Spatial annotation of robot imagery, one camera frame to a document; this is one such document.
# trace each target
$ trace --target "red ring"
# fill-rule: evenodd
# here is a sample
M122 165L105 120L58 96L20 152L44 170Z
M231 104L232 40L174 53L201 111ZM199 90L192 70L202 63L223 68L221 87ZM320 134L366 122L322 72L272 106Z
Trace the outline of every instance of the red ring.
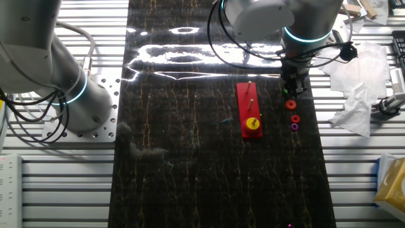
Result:
M292 122L292 123L298 124L299 121L300 121L300 118L299 118L298 115L293 115L293 116L291 117L291 122Z
M293 101L293 100L288 100L288 101L285 103L285 107L286 107L288 110L294 110L294 109L297 107L297 103L296 103L295 101Z

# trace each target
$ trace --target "bolt hole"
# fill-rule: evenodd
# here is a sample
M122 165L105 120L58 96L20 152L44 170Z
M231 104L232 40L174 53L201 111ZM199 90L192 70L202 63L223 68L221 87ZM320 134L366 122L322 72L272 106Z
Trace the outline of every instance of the bolt hole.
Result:
M23 17L21 17L21 21L29 22L29 21L31 21L31 19L29 17L23 16Z

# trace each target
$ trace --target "purple ring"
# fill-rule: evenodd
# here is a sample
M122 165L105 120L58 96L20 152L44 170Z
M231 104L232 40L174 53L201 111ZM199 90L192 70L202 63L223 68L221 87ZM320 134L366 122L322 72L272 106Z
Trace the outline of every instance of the purple ring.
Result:
M297 131L298 130L298 124L296 124L296 123L291 124L291 130L292 131Z

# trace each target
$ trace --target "metal mounting plate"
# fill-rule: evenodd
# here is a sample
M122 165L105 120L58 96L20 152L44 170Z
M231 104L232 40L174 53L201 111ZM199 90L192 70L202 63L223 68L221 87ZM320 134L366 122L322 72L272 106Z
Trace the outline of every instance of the metal mounting plate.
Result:
M92 75L90 77L94 82L105 87L113 100L111 114L108 119L98 128L88 132L72 132L66 130L65 137L61 137L58 143L108 143L115 141L116 121L118 115L118 101L120 98L121 75ZM54 109L49 110L50 116L56 116ZM49 132L53 132L58 122L46 122L42 131L42 138L47 137ZM60 127L54 136L49 140L56 139L63 128Z

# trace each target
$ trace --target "white tissue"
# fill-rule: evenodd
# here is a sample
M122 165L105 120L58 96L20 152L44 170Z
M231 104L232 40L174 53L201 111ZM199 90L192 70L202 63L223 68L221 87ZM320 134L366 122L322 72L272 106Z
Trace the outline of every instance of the white tissue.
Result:
M377 100L372 90L364 83L354 88L344 103L344 111L338 111L329 121L343 129L370 137L371 105Z
M380 167L378 168L377 189L380 189L380 185L387 175L388 170L391 167L392 162L395 159L402 158L403 156L394 156L388 153L382 153L380 158Z
M358 57L349 63L331 62L319 67L320 70L330 75L330 89L344 92L349 97L351 91L360 83L373 88L371 91L379 98L387 96L385 80L390 79L387 55L381 46L364 42L356 46ZM326 49L320 54L321 57L333 58L339 54L338 49ZM324 63L327 60L317 59L314 65Z

